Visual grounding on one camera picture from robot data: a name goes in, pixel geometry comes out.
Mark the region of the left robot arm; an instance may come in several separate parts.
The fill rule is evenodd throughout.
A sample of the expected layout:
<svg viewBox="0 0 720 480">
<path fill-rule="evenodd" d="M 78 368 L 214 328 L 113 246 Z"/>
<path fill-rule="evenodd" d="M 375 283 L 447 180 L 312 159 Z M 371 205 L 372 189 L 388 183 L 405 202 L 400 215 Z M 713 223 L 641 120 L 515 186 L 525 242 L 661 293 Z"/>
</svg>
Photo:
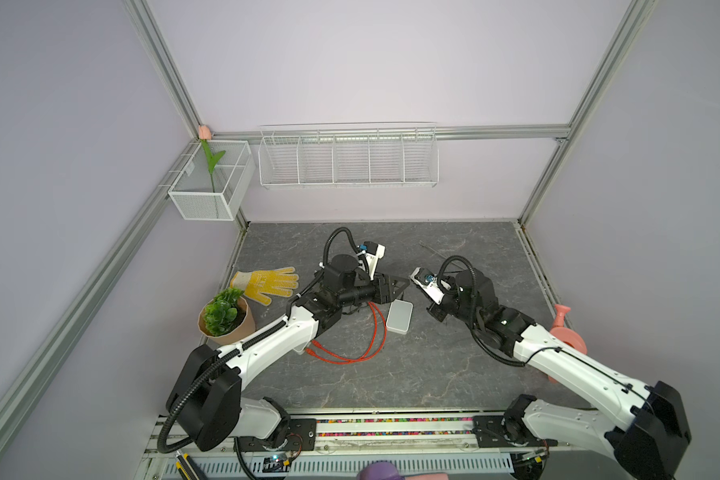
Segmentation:
<svg viewBox="0 0 720 480">
<path fill-rule="evenodd" d="M 400 299 L 410 284 L 378 271 L 385 248 L 376 242 L 352 242 L 351 253 L 332 256 L 339 234 L 352 233 L 340 227 L 330 234 L 314 278 L 288 300 L 283 316 L 232 344 L 201 345 L 190 353 L 166 401 L 159 453 L 189 445 L 208 451 L 229 437 L 254 438 L 265 449 L 287 444 L 294 430 L 290 414 L 270 398 L 244 397 L 248 385 L 287 353 L 309 351 L 345 309 L 368 304 L 376 311 Z"/>
</svg>

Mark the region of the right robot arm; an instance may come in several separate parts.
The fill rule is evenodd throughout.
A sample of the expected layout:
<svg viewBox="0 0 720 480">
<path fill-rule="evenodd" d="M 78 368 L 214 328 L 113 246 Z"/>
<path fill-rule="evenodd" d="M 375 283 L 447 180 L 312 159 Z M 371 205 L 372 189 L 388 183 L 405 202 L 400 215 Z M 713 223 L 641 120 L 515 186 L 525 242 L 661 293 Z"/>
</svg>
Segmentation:
<svg viewBox="0 0 720 480">
<path fill-rule="evenodd" d="M 437 272 L 418 267 L 412 282 L 438 321 L 462 321 L 477 346 L 499 363 L 534 368 L 588 403 L 562 407 L 522 394 L 504 411 L 501 432 L 514 446 L 554 440 L 601 454 L 634 479 L 672 479 L 692 434 L 680 393 L 609 368 L 554 336 L 523 312 L 502 305 L 492 281 L 464 257 Z"/>
</svg>

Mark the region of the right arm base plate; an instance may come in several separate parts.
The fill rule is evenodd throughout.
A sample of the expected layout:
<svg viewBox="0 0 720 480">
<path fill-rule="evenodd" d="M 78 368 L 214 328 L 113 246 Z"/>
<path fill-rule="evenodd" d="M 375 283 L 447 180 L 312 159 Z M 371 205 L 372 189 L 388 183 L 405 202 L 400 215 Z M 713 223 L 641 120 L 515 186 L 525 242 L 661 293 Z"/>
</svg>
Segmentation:
<svg viewBox="0 0 720 480">
<path fill-rule="evenodd" d="M 472 417 L 472 433 L 480 448 L 499 447 L 555 447 L 554 439 L 534 436 L 518 420 L 506 420 L 503 415 L 475 415 Z"/>
</svg>

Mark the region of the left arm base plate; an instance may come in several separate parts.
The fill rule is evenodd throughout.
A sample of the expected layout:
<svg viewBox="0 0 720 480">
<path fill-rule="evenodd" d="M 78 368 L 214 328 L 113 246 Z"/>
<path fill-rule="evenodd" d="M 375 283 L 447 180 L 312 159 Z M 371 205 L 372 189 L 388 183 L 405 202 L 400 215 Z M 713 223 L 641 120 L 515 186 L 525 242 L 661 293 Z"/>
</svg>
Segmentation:
<svg viewBox="0 0 720 480">
<path fill-rule="evenodd" d="M 239 437 L 240 449 L 248 452 L 313 451 L 317 440 L 315 418 L 290 418 L 283 420 L 265 439 L 253 436 Z"/>
</svg>

